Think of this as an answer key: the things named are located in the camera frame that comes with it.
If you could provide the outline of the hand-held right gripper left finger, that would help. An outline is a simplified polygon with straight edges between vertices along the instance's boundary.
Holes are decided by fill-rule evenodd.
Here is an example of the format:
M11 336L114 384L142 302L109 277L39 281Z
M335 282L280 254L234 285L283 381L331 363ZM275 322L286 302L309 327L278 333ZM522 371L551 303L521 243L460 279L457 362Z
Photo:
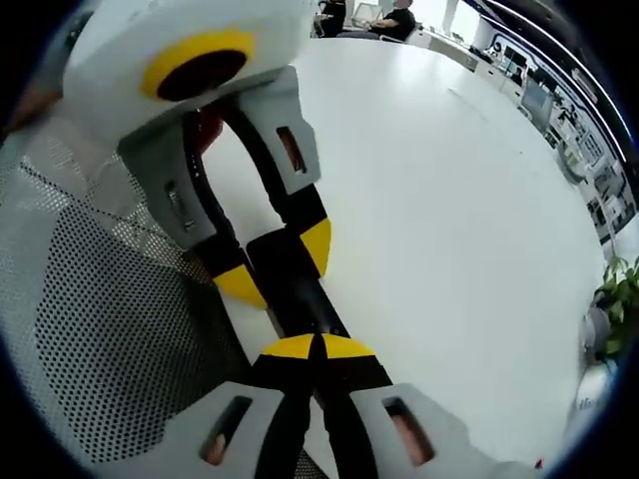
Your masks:
M149 476L292 478L310 425L319 340L277 340L247 382L225 382L176 415L149 454Z

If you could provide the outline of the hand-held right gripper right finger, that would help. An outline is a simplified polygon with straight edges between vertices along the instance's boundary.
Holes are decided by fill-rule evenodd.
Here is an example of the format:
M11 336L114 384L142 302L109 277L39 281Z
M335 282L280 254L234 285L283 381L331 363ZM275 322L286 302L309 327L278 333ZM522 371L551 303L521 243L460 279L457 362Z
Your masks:
M463 422L348 337L314 336L314 380L341 478L489 478Z

